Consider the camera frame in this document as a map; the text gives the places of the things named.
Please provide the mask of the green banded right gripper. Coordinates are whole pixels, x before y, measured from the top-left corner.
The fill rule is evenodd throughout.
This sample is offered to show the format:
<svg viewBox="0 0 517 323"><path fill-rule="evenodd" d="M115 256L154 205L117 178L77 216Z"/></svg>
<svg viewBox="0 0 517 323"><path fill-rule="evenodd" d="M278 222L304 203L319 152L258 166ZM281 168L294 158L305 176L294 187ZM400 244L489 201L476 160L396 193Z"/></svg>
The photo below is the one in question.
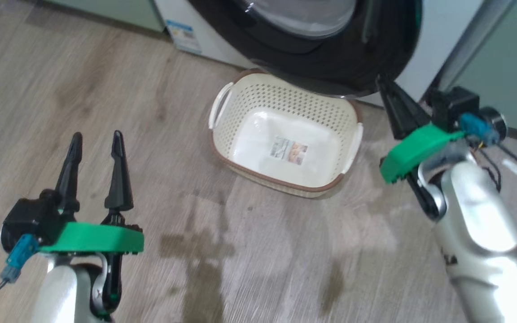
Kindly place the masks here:
<svg viewBox="0 0 517 323"><path fill-rule="evenodd" d="M387 184L396 183L404 178L420 163L441 151L449 142L465 137L463 131L447 132L434 124L428 124L430 116L420 104L386 75L377 76L376 86L393 137L401 140L380 164L380 174Z"/></svg>

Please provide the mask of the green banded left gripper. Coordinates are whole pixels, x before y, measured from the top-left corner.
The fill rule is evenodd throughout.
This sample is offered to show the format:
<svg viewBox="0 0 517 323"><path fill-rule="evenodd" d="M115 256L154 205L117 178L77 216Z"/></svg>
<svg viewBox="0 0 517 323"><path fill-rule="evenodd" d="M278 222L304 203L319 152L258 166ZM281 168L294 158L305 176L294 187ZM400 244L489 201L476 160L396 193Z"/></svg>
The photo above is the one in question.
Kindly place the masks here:
<svg viewBox="0 0 517 323"><path fill-rule="evenodd" d="M74 217L80 209L77 200L78 172L83 156L83 135L73 134L56 184L61 196L60 213ZM104 206L110 213L129 211L134 207L127 153L123 133L114 131L111 147L114 165L109 193ZM114 253L138 254L144 251L145 236L139 227L86 222L65 222L55 217L38 221L38 237L43 253Z"/></svg>

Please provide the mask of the washing machine glass door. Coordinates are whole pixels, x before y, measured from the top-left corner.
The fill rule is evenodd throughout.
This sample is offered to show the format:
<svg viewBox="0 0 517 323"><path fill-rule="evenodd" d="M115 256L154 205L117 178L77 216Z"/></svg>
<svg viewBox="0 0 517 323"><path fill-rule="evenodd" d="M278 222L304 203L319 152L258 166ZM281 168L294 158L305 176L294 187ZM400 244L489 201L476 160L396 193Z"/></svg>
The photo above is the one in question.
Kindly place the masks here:
<svg viewBox="0 0 517 323"><path fill-rule="evenodd" d="M188 0L246 59L325 96L378 92L418 45L423 0Z"/></svg>

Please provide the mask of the white washing machine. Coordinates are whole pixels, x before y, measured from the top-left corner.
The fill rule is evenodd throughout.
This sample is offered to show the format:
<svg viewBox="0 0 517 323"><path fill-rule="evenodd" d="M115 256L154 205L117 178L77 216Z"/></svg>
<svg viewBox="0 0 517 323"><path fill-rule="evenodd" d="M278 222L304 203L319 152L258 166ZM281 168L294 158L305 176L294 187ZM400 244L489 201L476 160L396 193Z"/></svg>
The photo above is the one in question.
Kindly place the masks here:
<svg viewBox="0 0 517 323"><path fill-rule="evenodd" d="M188 0L154 2L165 23L173 20L193 27L202 49L200 55L238 67L262 70L219 35ZM418 45L404 71L394 80L413 100L420 100L427 92L481 6L482 0L423 0ZM353 99L381 105L379 90Z"/></svg>

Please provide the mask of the pale green cabinet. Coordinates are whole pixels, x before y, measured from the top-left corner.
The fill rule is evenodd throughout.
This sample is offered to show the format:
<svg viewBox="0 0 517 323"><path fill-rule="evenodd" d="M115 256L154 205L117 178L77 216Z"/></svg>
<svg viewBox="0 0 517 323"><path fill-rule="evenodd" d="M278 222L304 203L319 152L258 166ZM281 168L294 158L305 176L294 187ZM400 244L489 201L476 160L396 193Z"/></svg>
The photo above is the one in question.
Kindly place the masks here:
<svg viewBox="0 0 517 323"><path fill-rule="evenodd" d="M517 130L517 0L482 0L436 84L477 93Z"/></svg>
<svg viewBox="0 0 517 323"><path fill-rule="evenodd" d="M152 31L164 31L166 25L154 0L43 0L99 17L135 25Z"/></svg>

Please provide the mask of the cream perforated laundry basket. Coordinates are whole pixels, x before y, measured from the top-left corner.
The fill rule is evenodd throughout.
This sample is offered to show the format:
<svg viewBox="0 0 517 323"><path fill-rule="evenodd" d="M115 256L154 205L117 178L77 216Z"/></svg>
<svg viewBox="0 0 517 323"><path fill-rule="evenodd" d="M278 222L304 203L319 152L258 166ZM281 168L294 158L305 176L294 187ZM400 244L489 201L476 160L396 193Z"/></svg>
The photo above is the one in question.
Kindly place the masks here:
<svg viewBox="0 0 517 323"><path fill-rule="evenodd" d="M363 139L354 102L302 90L253 68L221 88L208 117L214 156L267 188L319 198L351 169ZM280 136L308 146L302 165L269 155Z"/></svg>

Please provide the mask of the paper label inside basket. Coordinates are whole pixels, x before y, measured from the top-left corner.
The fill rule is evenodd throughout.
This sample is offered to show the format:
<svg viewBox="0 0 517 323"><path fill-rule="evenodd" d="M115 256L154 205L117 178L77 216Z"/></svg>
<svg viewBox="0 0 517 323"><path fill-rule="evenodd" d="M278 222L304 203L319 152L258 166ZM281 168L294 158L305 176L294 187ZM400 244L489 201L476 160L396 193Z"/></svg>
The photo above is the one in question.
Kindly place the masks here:
<svg viewBox="0 0 517 323"><path fill-rule="evenodd" d="M269 155L277 160L302 165L307 151L307 145L277 136L274 138Z"/></svg>

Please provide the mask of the blue energy label sticker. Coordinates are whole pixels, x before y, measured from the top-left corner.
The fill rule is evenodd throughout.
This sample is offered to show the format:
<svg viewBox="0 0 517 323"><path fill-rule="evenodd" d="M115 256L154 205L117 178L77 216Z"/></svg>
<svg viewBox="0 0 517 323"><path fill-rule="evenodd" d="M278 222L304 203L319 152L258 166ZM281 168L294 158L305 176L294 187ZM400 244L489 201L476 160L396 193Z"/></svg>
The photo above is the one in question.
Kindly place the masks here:
<svg viewBox="0 0 517 323"><path fill-rule="evenodd" d="M166 28L178 49L197 55L202 53L202 49L192 26L181 24L180 22L173 20L165 20L165 23Z"/></svg>

